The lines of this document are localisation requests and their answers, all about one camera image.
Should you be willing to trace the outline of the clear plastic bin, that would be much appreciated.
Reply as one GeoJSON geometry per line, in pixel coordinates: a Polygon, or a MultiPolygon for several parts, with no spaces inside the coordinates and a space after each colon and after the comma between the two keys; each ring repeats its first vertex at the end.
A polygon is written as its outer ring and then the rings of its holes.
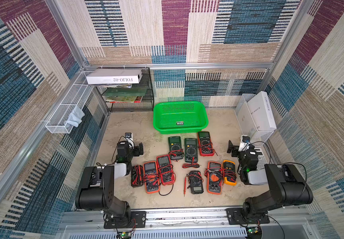
{"type": "Polygon", "coordinates": [[[272,135],[274,131],[259,131],[250,115],[247,102],[253,98],[255,94],[242,94],[236,106],[235,114],[239,121],[242,135],[250,137],[250,142],[257,145],[262,145],[272,135]]]}

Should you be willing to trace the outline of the dark green multimeter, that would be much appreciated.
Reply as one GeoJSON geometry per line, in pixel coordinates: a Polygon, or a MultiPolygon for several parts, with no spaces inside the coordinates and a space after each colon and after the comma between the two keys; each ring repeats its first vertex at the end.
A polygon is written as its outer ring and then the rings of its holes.
{"type": "Polygon", "coordinates": [[[198,162],[198,142],[196,138],[185,138],[185,162],[197,163],[198,162]]]}

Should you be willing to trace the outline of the red multimeter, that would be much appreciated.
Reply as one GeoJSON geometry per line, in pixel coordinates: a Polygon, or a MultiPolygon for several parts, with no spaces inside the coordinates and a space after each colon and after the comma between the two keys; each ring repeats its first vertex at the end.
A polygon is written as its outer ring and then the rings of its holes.
{"type": "Polygon", "coordinates": [[[175,183],[175,173],[169,155],[157,157],[157,169],[162,185],[167,186],[175,183]]]}
{"type": "Polygon", "coordinates": [[[208,131],[200,131],[198,135],[198,148],[201,156],[214,156],[215,149],[208,131]]]}

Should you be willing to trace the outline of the white folio box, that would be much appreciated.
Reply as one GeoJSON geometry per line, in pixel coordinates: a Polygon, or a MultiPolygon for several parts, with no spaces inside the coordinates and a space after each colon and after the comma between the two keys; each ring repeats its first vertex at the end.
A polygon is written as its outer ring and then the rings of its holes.
{"type": "Polygon", "coordinates": [[[139,84],[141,69],[96,69],[86,79],[89,85],[139,84]]]}

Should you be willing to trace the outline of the orange multimeter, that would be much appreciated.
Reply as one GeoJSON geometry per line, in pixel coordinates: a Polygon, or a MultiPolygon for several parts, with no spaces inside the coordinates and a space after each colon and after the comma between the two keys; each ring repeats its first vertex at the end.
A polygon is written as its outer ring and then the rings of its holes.
{"type": "Polygon", "coordinates": [[[223,168],[218,162],[209,161],[208,167],[205,170],[207,177],[207,191],[210,194],[220,195],[222,193],[223,185],[223,168]]]}
{"type": "Polygon", "coordinates": [[[157,163],[149,161],[144,163],[144,184],[148,194],[158,193],[160,191],[160,177],[158,174],[157,163]]]}

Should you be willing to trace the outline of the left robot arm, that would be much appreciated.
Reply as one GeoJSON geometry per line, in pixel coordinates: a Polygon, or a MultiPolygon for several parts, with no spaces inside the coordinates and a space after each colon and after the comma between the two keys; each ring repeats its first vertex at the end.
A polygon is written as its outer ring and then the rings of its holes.
{"type": "Polygon", "coordinates": [[[133,212],[127,201],[114,196],[115,180],[131,176],[131,186],[144,185],[144,169],[132,165],[132,159],[144,154],[143,144],[135,145],[133,134],[125,133],[116,146],[116,158],[112,164],[86,167],[75,197],[78,210],[100,211],[103,213],[104,229],[144,228],[146,212],[133,212]]]}

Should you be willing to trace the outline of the white box right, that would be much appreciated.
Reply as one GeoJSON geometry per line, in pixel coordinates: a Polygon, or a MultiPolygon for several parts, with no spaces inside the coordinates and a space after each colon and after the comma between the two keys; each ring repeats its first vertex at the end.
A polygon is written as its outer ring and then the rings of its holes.
{"type": "Polygon", "coordinates": [[[259,92],[247,102],[247,106],[259,131],[276,130],[276,123],[267,92],[259,92]]]}

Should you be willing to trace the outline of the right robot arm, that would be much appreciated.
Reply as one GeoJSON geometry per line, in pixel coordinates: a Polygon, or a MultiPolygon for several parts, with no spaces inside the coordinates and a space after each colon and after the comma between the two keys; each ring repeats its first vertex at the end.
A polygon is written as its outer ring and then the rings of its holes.
{"type": "Polygon", "coordinates": [[[228,142],[227,152],[238,159],[235,171],[245,185],[268,185],[268,191],[248,197],[242,207],[226,210],[231,225],[247,227],[268,224],[268,212],[285,206],[311,204],[313,193],[307,184],[307,175],[301,175],[298,163],[265,164],[258,169],[261,154],[256,151],[249,136],[242,136],[238,146],[228,142]]]}

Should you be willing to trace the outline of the black clamp multimeter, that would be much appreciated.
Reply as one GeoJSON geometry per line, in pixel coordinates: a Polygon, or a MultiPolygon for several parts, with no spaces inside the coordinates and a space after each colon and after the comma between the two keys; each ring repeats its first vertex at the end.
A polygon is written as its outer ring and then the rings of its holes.
{"type": "Polygon", "coordinates": [[[204,192],[203,188],[203,178],[198,170],[190,171],[187,175],[189,182],[189,189],[192,194],[202,194],[204,192]]]}

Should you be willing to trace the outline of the green plastic basket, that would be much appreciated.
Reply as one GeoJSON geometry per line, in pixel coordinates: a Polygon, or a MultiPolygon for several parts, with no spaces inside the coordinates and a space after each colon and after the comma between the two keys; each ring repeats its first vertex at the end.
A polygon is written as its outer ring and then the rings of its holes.
{"type": "Polygon", "coordinates": [[[196,133],[208,124],[206,108],[198,101],[166,102],[154,107],[153,126],[161,134],[196,133]]]}

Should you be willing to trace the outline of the yellow multimeter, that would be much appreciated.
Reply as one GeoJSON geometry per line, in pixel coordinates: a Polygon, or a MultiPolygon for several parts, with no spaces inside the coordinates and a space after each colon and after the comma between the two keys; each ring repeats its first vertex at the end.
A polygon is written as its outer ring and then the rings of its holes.
{"type": "Polygon", "coordinates": [[[235,186],[237,184],[236,165],[233,161],[223,161],[223,177],[225,184],[231,186],[235,186]]]}

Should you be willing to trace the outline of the green book on shelf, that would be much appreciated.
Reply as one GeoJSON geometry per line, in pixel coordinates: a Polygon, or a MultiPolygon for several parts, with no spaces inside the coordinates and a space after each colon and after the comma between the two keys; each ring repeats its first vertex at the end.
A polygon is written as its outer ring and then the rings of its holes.
{"type": "Polygon", "coordinates": [[[132,87],[132,88],[108,88],[102,93],[106,97],[129,97],[129,96],[144,96],[147,93],[147,87],[132,87]]]}

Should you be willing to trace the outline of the red black probe leads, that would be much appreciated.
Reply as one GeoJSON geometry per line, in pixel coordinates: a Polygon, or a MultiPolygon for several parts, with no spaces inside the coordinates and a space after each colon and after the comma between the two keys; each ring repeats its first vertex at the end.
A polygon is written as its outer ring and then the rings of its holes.
{"type": "Polygon", "coordinates": [[[182,168],[187,169],[187,168],[199,168],[200,165],[198,163],[184,163],[182,165],[182,168]]]}

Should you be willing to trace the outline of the white calculator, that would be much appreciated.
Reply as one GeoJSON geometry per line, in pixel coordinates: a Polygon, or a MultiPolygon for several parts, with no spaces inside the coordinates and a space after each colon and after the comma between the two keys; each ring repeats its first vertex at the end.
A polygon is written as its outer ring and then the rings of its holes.
{"type": "Polygon", "coordinates": [[[263,149],[255,148],[255,151],[258,157],[257,170],[263,169],[264,165],[269,163],[269,158],[266,156],[263,149]]]}

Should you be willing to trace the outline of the green multimeter left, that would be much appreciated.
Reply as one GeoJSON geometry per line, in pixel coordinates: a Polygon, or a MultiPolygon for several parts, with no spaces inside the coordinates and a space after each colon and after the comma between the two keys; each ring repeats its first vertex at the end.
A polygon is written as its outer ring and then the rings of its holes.
{"type": "Polygon", "coordinates": [[[169,143],[169,157],[173,161],[179,161],[184,158],[184,151],[182,148],[181,137],[171,136],[168,138],[169,143]]]}

